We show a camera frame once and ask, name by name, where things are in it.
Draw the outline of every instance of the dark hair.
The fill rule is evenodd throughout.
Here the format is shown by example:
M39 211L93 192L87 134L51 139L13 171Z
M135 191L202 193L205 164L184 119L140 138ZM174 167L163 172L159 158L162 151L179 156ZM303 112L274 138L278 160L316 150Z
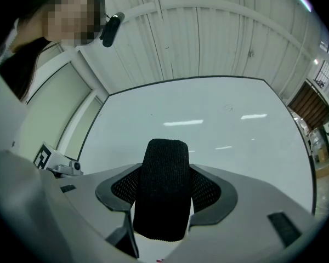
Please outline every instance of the dark hair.
M94 12L100 13L94 14L94 30L87 34L82 34L82 44L87 44L95 38L95 32L99 32L101 28L100 17L104 12L104 5L100 0L94 1ZM42 6L54 3L54 0L30 0L18 10L17 18L20 21L30 20L34 14L41 9ZM0 66L0 74L6 81L7 85L11 88L14 94L23 100L27 95L29 87L32 84L34 78L34 71L36 68L36 62L43 51L43 49L50 43L44 37L39 38L27 45L24 45L18 49L18 51L9 59L7 59Z

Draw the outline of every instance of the white wall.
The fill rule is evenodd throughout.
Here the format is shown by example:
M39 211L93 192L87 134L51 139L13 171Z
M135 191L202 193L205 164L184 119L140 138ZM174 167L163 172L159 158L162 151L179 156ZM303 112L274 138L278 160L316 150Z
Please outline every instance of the white wall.
M78 72L78 74L83 78L86 84L93 90L97 91L97 98L100 102L104 102L109 96L106 87L98 80L98 76L95 75L95 72L86 62L82 53L79 51L75 57L71 60L72 66Z
M56 72L27 105L28 115L16 140L18 154L33 160L43 141L56 148L71 116L89 92L71 64Z
M49 60L51 60L55 56L59 55L60 53L61 53L61 51L59 50L59 47L57 45L42 52L37 61L37 69L39 69L42 65L44 65L45 63L47 63Z
M84 138L86 137L88 130L100 108L101 103L97 99L94 99L85 111L72 135L70 143L68 144L67 150L65 152L66 156L73 159L78 158Z
M0 151L12 150L14 138L27 113L0 75Z

